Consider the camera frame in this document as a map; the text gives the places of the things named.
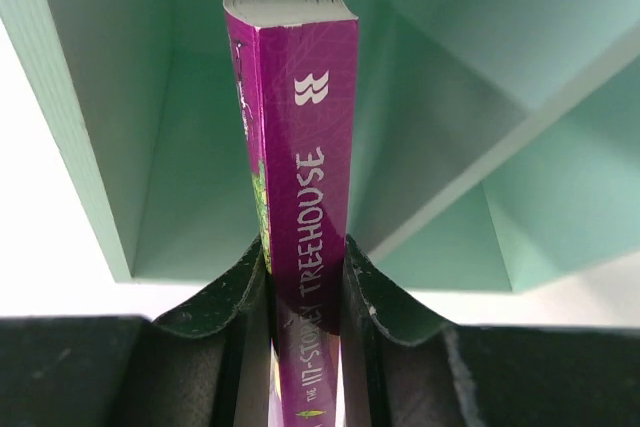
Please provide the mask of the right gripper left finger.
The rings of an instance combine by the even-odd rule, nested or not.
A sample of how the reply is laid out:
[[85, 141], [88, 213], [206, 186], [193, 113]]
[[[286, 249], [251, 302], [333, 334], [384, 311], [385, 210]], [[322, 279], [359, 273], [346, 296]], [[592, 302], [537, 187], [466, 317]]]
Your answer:
[[259, 241], [191, 298], [139, 316], [1, 322], [5, 426], [263, 426], [270, 336]]

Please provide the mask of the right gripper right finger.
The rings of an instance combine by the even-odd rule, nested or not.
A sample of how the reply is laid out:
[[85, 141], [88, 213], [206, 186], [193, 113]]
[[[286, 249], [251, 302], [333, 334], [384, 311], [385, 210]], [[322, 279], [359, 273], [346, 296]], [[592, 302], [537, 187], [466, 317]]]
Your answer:
[[354, 240], [342, 281], [349, 426], [635, 426], [639, 333], [463, 326], [424, 306]]

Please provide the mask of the purple 117-storey treehouse book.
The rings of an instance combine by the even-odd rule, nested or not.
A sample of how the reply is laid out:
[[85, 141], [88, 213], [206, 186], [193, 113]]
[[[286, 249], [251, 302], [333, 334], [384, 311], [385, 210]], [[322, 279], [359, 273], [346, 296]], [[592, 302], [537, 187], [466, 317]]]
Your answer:
[[343, 0], [223, 0], [287, 426], [336, 422], [359, 23]]

